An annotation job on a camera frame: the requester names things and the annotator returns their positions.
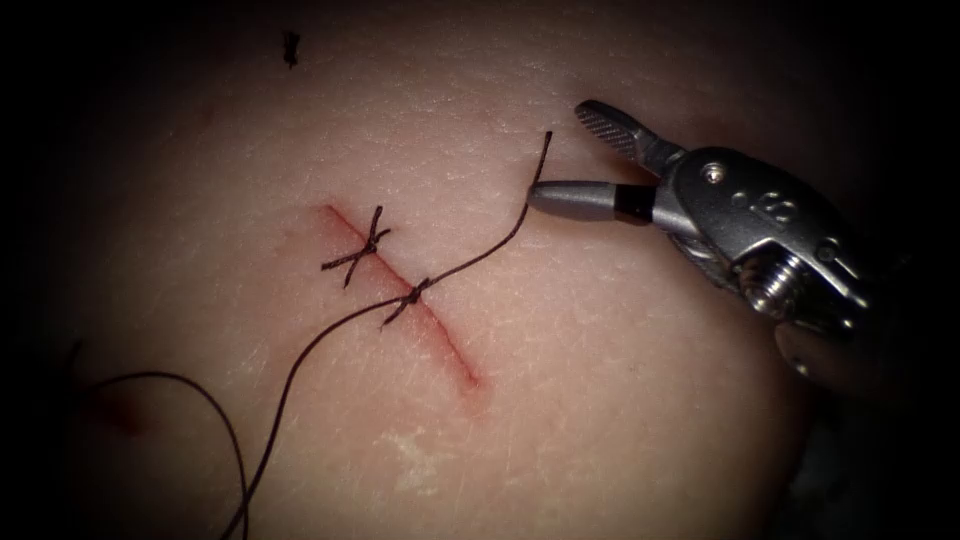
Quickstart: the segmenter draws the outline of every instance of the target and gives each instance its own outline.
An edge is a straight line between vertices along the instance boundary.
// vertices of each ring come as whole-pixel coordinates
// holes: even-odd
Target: skin
[[[482,4],[211,8],[159,34],[53,160],[38,260],[57,262],[38,269],[31,332],[53,351],[84,340],[77,387],[140,370],[200,382],[249,475],[303,347],[408,292],[398,276],[501,239],[545,131],[544,179],[655,182],[579,125],[583,99],[841,200],[863,170],[817,50],[770,14]],[[303,36],[293,69],[285,29]],[[362,247],[350,227],[366,234],[377,205],[392,231],[343,289],[346,267],[320,266]],[[381,330],[389,313],[300,370],[252,538],[741,537],[803,442],[806,388],[770,323],[654,228],[531,212]],[[81,530],[212,537],[236,508],[229,440],[185,387],[130,382],[66,429]]]

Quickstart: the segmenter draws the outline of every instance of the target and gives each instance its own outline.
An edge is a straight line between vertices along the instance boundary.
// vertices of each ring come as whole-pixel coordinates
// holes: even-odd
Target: pale skin surface
[[[362,231],[383,205],[393,231],[379,255],[410,283],[436,275],[509,230],[547,130],[544,179],[652,181],[579,126],[572,108],[587,98],[842,192],[858,157],[823,142],[849,134],[815,59],[749,14],[674,9],[198,22],[84,133],[78,180],[53,194],[76,219],[50,245],[62,270],[48,334],[85,340],[88,383],[149,369],[203,384],[252,473],[300,350],[406,292],[371,259],[346,290],[345,268],[320,271],[361,245],[318,218],[322,205]],[[304,36],[292,70],[284,29]],[[732,537],[775,504],[803,440],[804,389],[770,325],[655,229],[532,212],[506,248],[421,302],[486,398],[458,390],[423,307],[382,331],[389,310],[340,329],[294,384],[252,538]],[[83,416],[70,431],[87,525],[218,535],[239,490],[213,411],[165,382],[116,395],[136,434]]]

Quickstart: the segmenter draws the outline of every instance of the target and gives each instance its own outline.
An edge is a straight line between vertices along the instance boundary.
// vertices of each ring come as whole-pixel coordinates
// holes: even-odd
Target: red blood mark
[[[355,238],[357,249],[362,248],[366,244],[369,226],[363,227],[363,231],[358,229],[347,221],[343,214],[329,204],[318,206],[316,209],[318,213],[329,217],[331,221],[342,228],[344,232]],[[389,225],[381,224],[380,229],[382,230],[384,228],[389,228]],[[367,260],[376,264],[381,275],[392,282],[393,286],[399,291],[397,296],[407,294],[413,290],[413,285],[401,277],[379,253],[373,253],[364,257],[360,264],[364,264]],[[440,319],[422,297],[416,304],[408,306],[401,317],[407,314],[415,317],[418,324],[422,325],[424,330],[429,332],[428,335],[433,335],[436,338],[437,349],[435,356],[438,357],[445,369],[451,371],[457,383],[457,390],[463,397],[465,405],[472,413],[471,416],[480,416],[486,411],[489,405],[489,379],[484,377],[476,366],[471,365],[464,359],[456,345],[453,344],[450,331],[440,322]]]

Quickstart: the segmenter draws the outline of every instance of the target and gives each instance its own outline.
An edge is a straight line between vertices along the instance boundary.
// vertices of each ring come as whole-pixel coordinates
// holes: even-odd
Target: black suture thread
[[[533,175],[533,182],[531,182],[531,186],[540,181],[540,174],[543,172],[543,163],[547,159],[547,148],[550,147],[550,139],[552,138],[553,138],[552,131],[548,131],[543,137],[543,149],[540,151],[540,162],[537,164],[537,172],[534,173]],[[529,206],[526,203],[524,203],[523,209],[520,210],[520,217],[517,218],[517,222],[514,224],[513,228],[510,229],[510,232],[503,237],[503,240],[500,240],[499,242],[497,242],[492,248],[488,249],[487,251],[484,251],[480,255],[477,255],[476,257],[470,259],[469,261],[459,266],[455,266],[450,270],[447,270],[446,272],[440,274],[435,278],[432,278],[432,279],[424,278],[424,280],[421,281],[416,287],[414,287],[413,290],[410,291],[410,294],[408,294],[406,298],[404,298],[404,300],[400,302],[400,305],[397,306],[397,309],[394,310],[394,312],[389,317],[387,317],[385,321],[383,321],[383,324],[380,325],[380,328],[383,328],[384,326],[393,322],[394,319],[396,319],[397,317],[400,316],[401,313],[403,313],[403,310],[407,309],[408,305],[416,304],[417,301],[420,300],[420,294],[423,293],[423,291],[429,289],[430,287],[433,287],[434,285],[439,283],[440,280],[446,279],[456,274],[457,272],[461,272],[477,264],[478,262],[486,259],[490,255],[493,255],[494,252],[496,252],[497,250],[505,246],[507,242],[509,242],[514,236],[517,235],[517,232],[520,230],[520,227],[523,225],[523,220],[527,217],[528,209],[529,209]]]
[[[249,490],[247,488],[247,474],[244,472],[243,467],[243,454],[240,452],[240,441],[237,440],[237,432],[233,429],[233,424],[230,422],[230,418],[227,416],[227,412],[223,410],[223,407],[214,399],[213,395],[210,394],[200,383],[194,382],[192,379],[184,377],[183,375],[177,375],[176,373],[167,373],[165,371],[141,371],[137,373],[128,373],[126,375],[119,375],[107,379],[105,381],[100,381],[93,386],[86,388],[83,392],[77,394],[77,401],[84,401],[89,399],[93,394],[103,390],[108,386],[113,386],[115,384],[130,381],[134,379],[148,379],[148,378],[157,378],[157,379],[169,379],[183,383],[190,388],[193,388],[200,393],[206,400],[213,406],[217,411],[217,414],[220,415],[220,420],[223,421],[223,425],[227,428],[227,433],[230,434],[230,442],[233,444],[233,452],[237,456],[237,468],[240,469],[240,501],[246,501],[249,499]],[[243,540],[247,540],[247,534],[250,530],[250,516],[246,512],[246,507],[244,506],[243,512]]]
[[[380,221],[380,214],[383,213],[383,206],[377,206],[377,209],[373,212],[373,221],[370,223],[370,234],[367,236],[367,243],[363,246],[360,251],[347,255],[346,257],[340,257],[335,261],[330,261],[328,263],[323,263],[320,265],[320,270],[330,270],[331,268],[336,268],[342,264],[350,263],[350,269],[347,270],[347,277],[343,280],[343,288],[346,289],[347,285],[350,284],[350,278],[353,276],[353,271],[356,270],[357,264],[360,263],[366,255],[373,255],[377,252],[377,242],[383,238],[383,235],[390,232],[390,229],[384,229],[377,232],[377,222]]]
[[[543,172],[543,164],[544,164],[544,161],[545,161],[546,158],[547,158],[547,149],[550,147],[550,139],[552,139],[552,138],[553,138],[553,132],[552,132],[552,131],[548,131],[548,132],[546,132],[546,133],[544,134],[543,149],[540,151],[540,162],[537,164],[537,172],[536,172],[536,173],[534,174],[534,176],[533,176],[533,182],[532,182],[532,184],[536,184],[537,182],[540,181],[540,173]],[[280,394],[280,403],[279,403],[279,405],[277,405],[277,414],[276,414],[276,416],[274,416],[273,426],[270,428],[270,436],[267,438],[267,445],[266,445],[266,447],[265,447],[264,450],[263,450],[263,455],[260,457],[260,463],[257,465],[257,472],[254,473],[253,479],[250,481],[250,488],[247,490],[247,496],[244,498],[243,501],[241,501],[240,506],[237,508],[237,511],[234,513],[233,518],[230,520],[230,524],[229,524],[229,525],[227,526],[227,528],[223,531],[223,534],[220,535],[220,540],[227,540],[227,538],[229,538],[230,534],[233,533],[234,529],[237,528],[237,524],[238,524],[238,522],[239,522],[239,520],[240,520],[240,516],[246,514],[246,512],[247,512],[247,507],[248,507],[249,504],[250,504],[250,500],[253,498],[253,495],[254,495],[254,493],[255,493],[256,490],[257,490],[257,486],[260,484],[260,479],[263,477],[263,471],[264,471],[264,470],[266,469],[266,467],[267,467],[267,461],[268,461],[269,458],[270,458],[270,453],[273,451],[273,445],[276,443],[276,440],[277,440],[277,432],[280,430],[280,421],[283,419],[283,409],[284,409],[284,407],[286,407],[287,397],[288,397],[289,394],[290,394],[290,388],[291,388],[291,386],[293,385],[293,379],[294,379],[294,377],[295,377],[296,374],[297,374],[297,370],[299,370],[299,369],[300,369],[300,366],[303,364],[303,361],[307,358],[307,356],[310,354],[310,352],[313,351],[314,347],[316,347],[317,344],[320,343],[320,340],[322,340],[322,339],[325,338],[327,335],[329,335],[331,332],[333,332],[334,330],[336,330],[336,329],[339,328],[340,326],[343,326],[343,325],[346,324],[347,322],[349,322],[349,321],[351,321],[351,320],[353,320],[353,319],[355,319],[355,318],[357,318],[357,317],[359,317],[359,316],[361,316],[361,315],[365,315],[366,313],[369,313],[369,312],[371,312],[371,311],[374,311],[374,310],[376,310],[376,309],[379,309],[379,308],[388,306],[388,305],[390,305],[390,304],[394,304],[394,303],[396,303],[396,302],[403,302],[404,300],[406,300],[408,304],[409,304],[409,303],[413,303],[414,300],[411,300],[411,297],[413,297],[414,293],[415,293],[415,295],[416,295],[415,298],[419,299],[420,293],[422,293],[426,288],[432,287],[433,285],[436,285],[441,279],[448,278],[448,277],[452,276],[453,274],[456,274],[457,272],[460,272],[460,271],[462,271],[462,270],[465,270],[466,268],[468,268],[468,267],[470,267],[470,266],[472,266],[472,265],[474,265],[474,264],[477,264],[478,262],[482,261],[483,259],[486,259],[486,258],[489,257],[490,255],[492,255],[495,251],[497,251],[498,249],[500,249],[500,248],[502,248],[504,245],[506,245],[506,243],[509,242],[510,239],[512,239],[514,236],[516,236],[517,231],[520,230],[520,226],[523,225],[523,220],[524,220],[524,218],[525,218],[526,215],[527,215],[527,209],[528,209],[528,208],[529,208],[529,206],[527,205],[526,202],[524,202],[524,203],[523,203],[523,209],[520,211],[520,217],[517,218],[517,223],[513,226],[513,228],[510,230],[510,232],[507,233],[507,236],[505,236],[505,237],[503,238],[503,240],[497,242],[497,244],[494,245],[492,248],[488,249],[487,251],[483,252],[482,254],[478,255],[477,257],[474,257],[474,258],[470,259],[469,261],[467,261],[467,262],[465,262],[465,263],[463,263],[463,264],[461,264],[461,265],[459,265],[459,266],[454,267],[454,268],[451,269],[451,270],[447,270],[446,272],[443,272],[443,273],[440,274],[437,278],[434,278],[434,279],[432,279],[432,280],[431,280],[431,279],[425,279],[424,281],[421,281],[421,282],[420,282],[420,285],[417,285],[417,287],[414,287],[414,290],[411,291],[410,294],[407,294],[407,295],[404,295],[404,296],[399,296],[399,297],[397,297],[397,298],[391,298],[390,300],[384,300],[384,301],[382,301],[382,302],[377,302],[376,304],[371,304],[371,305],[369,305],[369,306],[367,306],[367,307],[365,307],[365,308],[363,308],[363,309],[361,309],[361,310],[359,310],[359,311],[355,311],[355,312],[351,313],[350,315],[347,315],[346,317],[344,317],[344,318],[340,319],[339,321],[331,324],[331,325],[328,326],[326,329],[324,329],[322,332],[320,332],[320,333],[317,335],[317,337],[315,337],[315,338],[313,339],[313,341],[311,341],[311,342],[303,349],[303,352],[301,352],[301,353],[300,353],[300,356],[297,357],[297,360],[293,363],[293,367],[290,368],[290,373],[287,375],[287,382],[286,382],[286,384],[284,384],[284,386],[283,386],[283,392]],[[381,211],[381,210],[380,210],[380,207],[378,206],[377,209],[378,209],[378,210],[377,210],[377,212],[376,212],[375,215],[374,215],[374,225],[373,225],[373,226],[371,227],[371,229],[370,229],[371,231],[375,230],[375,228],[376,228],[376,220],[380,217],[380,211]]]
[[[543,149],[540,152],[540,162],[537,165],[537,171],[533,177],[533,184],[536,184],[537,182],[540,181],[540,173],[543,171],[543,164],[544,164],[544,161],[546,160],[547,149],[550,146],[550,139],[552,137],[553,137],[553,132],[550,132],[550,131],[546,132],[546,134],[544,135]],[[526,203],[524,203],[523,209],[520,211],[520,216],[517,219],[516,224],[510,230],[510,232],[507,233],[507,235],[500,242],[497,242],[496,245],[494,245],[492,248],[488,249],[487,251],[483,252],[479,256],[474,257],[469,261],[452,268],[451,270],[447,270],[446,272],[443,272],[442,274],[440,274],[438,277],[434,279],[430,279],[430,278],[424,279],[416,287],[414,287],[409,294],[406,294],[404,296],[398,296],[396,298],[391,298],[389,300],[377,302],[375,304],[371,304],[365,308],[357,310],[351,313],[350,315],[347,315],[346,317],[334,322],[333,324],[325,328],[322,332],[317,334],[317,336],[314,337],[313,340],[311,340],[306,347],[304,347],[303,351],[300,352],[299,356],[297,356],[296,361],[294,361],[293,366],[290,368],[290,372],[287,374],[287,379],[286,379],[286,382],[284,383],[283,391],[280,393],[280,401],[277,404],[277,412],[274,415],[273,425],[270,428],[270,435],[267,437],[266,447],[263,450],[263,455],[260,457],[260,461],[257,464],[257,470],[254,473],[253,477],[251,478],[249,485],[246,482],[246,474],[244,473],[244,467],[243,467],[243,455],[240,451],[240,443],[237,440],[237,435],[233,429],[233,424],[230,422],[229,417],[227,417],[226,412],[223,410],[223,408],[220,406],[217,400],[214,399],[213,396],[209,392],[207,392],[207,390],[205,390],[199,383],[196,383],[193,380],[188,379],[187,377],[184,377],[182,375],[177,375],[175,373],[167,373],[164,371],[143,371],[143,372],[137,372],[137,373],[130,373],[127,375],[120,375],[117,377],[113,377],[111,379],[107,379],[105,381],[101,381],[97,384],[90,386],[84,392],[79,394],[79,398],[80,399],[88,398],[93,393],[99,390],[102,390],[107,386],[118,384],[124,381],[129,381],[133,379],[151,378],[151,377],[179,381],[183,384],[186,384],[187,386],[190,386],[197,392],[199,392],[204,398],[207,399],[208,402],[210,402],[210,404],[214,407],[214,409],[216,409],[217,414],[220,415],[220,419],[223,421],[224,426],[226,426],[227,432],[230,435],[230,440],[233,443],[234,453],[237,456],[237,464],[240,469],[240,491],[241,491],[240,504],[237,506],[237,510],[234,512],[233,517],[230,518],[230,523],[227,525],[223,533],[220,535],[220,539],[227,540],[230,537],[230,535],[233,533],[233,531],[236,530],[237,525],[240,524],[240,521],[242,519],[243,520],[243,538],[244,540],[246,540],[247,534],[249,531],[249,526],[250,526],[249,524],[250,501],[253,498],[254,493],[256,493],[257,487],[260,485],[260,480],[263,478],[263,473],[267,468],[267,463],[270,459],[270,454],[273,452],[273,447],[276,444],[277,434],[280,431],[280,422],[283,420],[283,411],[286,408],[287,399],[290,396],[290,389],[293,386],[293,381],[296,378],[297,372],[299,371],[300,367],[303,365],[303,362],[307,359],[310,353],[313,352],[313,349],[316,348],[316,346],[320,343],[321,340],[323,340],[323,338],[327,337],[334,330],[352,321],[353,319],[356,319],[357,317],[365,315],[371,311],[375,311],[382,307],[386,307],[391,304],[396,304],[399,302],[401,305],[394,311],[393,314],[391,314],[387,318],[387,320],[384,321],[383,324],[385,325],[393,321],[394,319],[396,319],[397,316],[400,315],[400,313],[403,312],[404,308],[407,305],[415,304],[420,299],[420,294],[424,290],[426,290],[429,287],[432,287],[433,285],[436,285],[442,279],[446,279],[452,276],[453,274],[456,274],[462,270],[465,270],[470,266],[473,266],[474,264],[489,257],[495,251],[499,250],[504,245],[506,245],[507,242],[509,242],[514,236],[516,236],[517,232],[520,230],[520,226],[523,225],[524,218],[527,215],[527,210],[528,210],[528,206]],[[380,214],[382,213],[382,211],[383,211],[383,207],[378,206],[376,212],[374,213],[373,223],[371,224],[371,227],[370,227],[370,238],[367,239],[367,246],[364,247],[364,250],[368,249],[369,246],[372,244],[373,245],[372,252],[376,252],[376,242],[380,239],[380,237],[382,237],[384,234],[390,231],[390,229],[386,229],[380,232],[379,234],[376,233],[377,221],[380,219]],[[332,268],[334,266],[339,266],[340,264],[344,264],[347,261],[353,261],[353,264],[351,265],[351,269],[350,271],[348,271],[347,278],[346,278],[346,282],[349,283],[350,274],[352,273],[353,268],[356,266],[356,262],[359,261],[360,257],[362,257],[365,254],[368,254],[368,253],[364,253],[364,250],[361,250],[360,252],[355,253],[354,255],[344,257],[343,259],[338,259],[337,261],[333,261],[332,263],[327,263],[327,265],[332,265],[332,266],[329,266],[330,268]],[[75,347],[75,351],[71,352],[71,356],[75,356],[78,352],[79,352],[79,345]]]
[[[420,300],[420,293],[425,291],[427,287],[433,285],[433,280],[430,278],[424,278],[423,281],[417,284],[410,293],[403,297],[403,300],[400,301],[400,305],[397,306],[397,309],[393,310],[393,313],[389,317],[383,320],[383,324],[380,325],[380,328],[390,324],[394,319],[400,316],[403,313],[403,310],[407,309],[407,306],[410,304],[416,304]]]
[[[263,456],[260,458],[260,463],[257,465],[257,471],[253,474],[253,478],[250,480],[250,488],[247,490],[247,496],[241,501],[240,506],[237,507],[237,511],[233,514],[233,518],[230,519],[230,524],[227,525],[227,528],[223,531],[223,534],[220,535],[220,540],[227,540],[230,537],[230,534],[233,533],[234,529],[237,528],[237,524],[240,521],[240,516],[247,513],[247,507],[250,504],[250,499],[253,498],[253,494],[257,489],[257,486],[260,484],[260,479],[263,477],[263,471],[267,468],[267,460],[270,458],[271,452],[273,452],[273,445],[277,441],[277,432],[280,431],[280,421],[283,419],[283,410],[287,406],[287,398],[290,395],[290,388],[293,385],[293,379],[297,375],[297,371],[300,369],[300,366],[303,364],[303,361],[306,360],[307,356],[313,351],[314,347],[317,346],[320,341],[327,337],[331,332],[337,328],[343,326],[344,324],[356,319],[361,315],[366,315],[367,313],[380,309],[390,304],[395,304],[402,301],[406,296],[398,296],[396,298],[391,298],[390,300],[384,300],[382,302],[377,302],[376,304],[371,304],[361,310],[354,311],[350,315],[340,319],[339,321],[331,324],[323,332],[317,334],[315,338],[303,349],[297,360],[293,363],[293,367],[290,368],[290,372],[287,374],[287,381],[283,385],[283,391],[280,393],[280,403],[277,405],[277,413],[273,419],[273,426],[270,428],[270,436],[267,437],[267,445],[263,450]]]

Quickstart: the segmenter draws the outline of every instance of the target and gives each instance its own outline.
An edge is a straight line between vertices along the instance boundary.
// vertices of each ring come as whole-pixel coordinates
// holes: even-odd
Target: screw
[[[700,174],[707,182],[711,184],[719,184],[720,182],[723,182],[723,177],[726,176],[727,171],[724,169],[723,165],[714,161],[704,165]]]
[[[817,258],[821,262],[833,262],[837,258],[837,247],[833,244],[824,244],[818,247]]]

